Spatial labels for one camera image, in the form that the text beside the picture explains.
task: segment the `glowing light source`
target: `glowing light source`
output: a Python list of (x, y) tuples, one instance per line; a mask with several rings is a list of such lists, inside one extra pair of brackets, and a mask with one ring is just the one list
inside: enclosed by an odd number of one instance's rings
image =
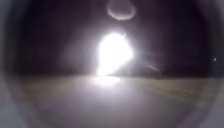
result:
[(127, 39), (119, 33), (106, 35), (99, 44), (97, 75), (109, 75), (133, 58)]

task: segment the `bright light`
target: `bright light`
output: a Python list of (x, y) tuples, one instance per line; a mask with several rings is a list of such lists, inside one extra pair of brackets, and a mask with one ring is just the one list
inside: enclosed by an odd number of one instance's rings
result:
[(133, 58), (125, 36), (119, 33), (106, 35), (99, 44), (97, 75), (109, 75)]

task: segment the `dark sky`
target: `dark sky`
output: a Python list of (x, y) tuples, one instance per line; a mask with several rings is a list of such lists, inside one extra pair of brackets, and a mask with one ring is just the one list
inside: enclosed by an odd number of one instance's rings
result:
[(209, 74), (209, 36), (194, 0), (132, 2), (137, 15), (121, 22), (107, 15), (106, 0), (32, 0), (18, 24), (16, 70), (22, 74), (92, 72), (94, 49), (102, 34), (121, 29), (139, 54), (135, 68), (126, 69), (131, 70), (128, 75)]

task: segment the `dark background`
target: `dark background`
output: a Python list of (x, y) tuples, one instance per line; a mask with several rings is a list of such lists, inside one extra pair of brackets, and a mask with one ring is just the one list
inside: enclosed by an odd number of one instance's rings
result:
[(194, 0), (132, 2), (137, 15), (116, 21), (107, 15), (105, 0), (30, 1), (17, 24), (15, 71), (23, 75), (94, 72), (99, 39), (110, 30), (122, 29), (140, 60), (128, 75), (209, 76), (211, 44)]

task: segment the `road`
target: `road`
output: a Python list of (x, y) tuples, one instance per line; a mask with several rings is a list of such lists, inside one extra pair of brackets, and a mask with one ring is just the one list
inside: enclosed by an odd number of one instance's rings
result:
[[(14, 87), (22, 92), (16, 98), (23, 101), (19, 108), (32, 127), (44, 128), (185, 128), (186, 121), (196, 127), (218, 91), (216, 79), (80, 76), (21, 81), (22, 86)], [(195, 111), (196, 123), (188, 119)]]

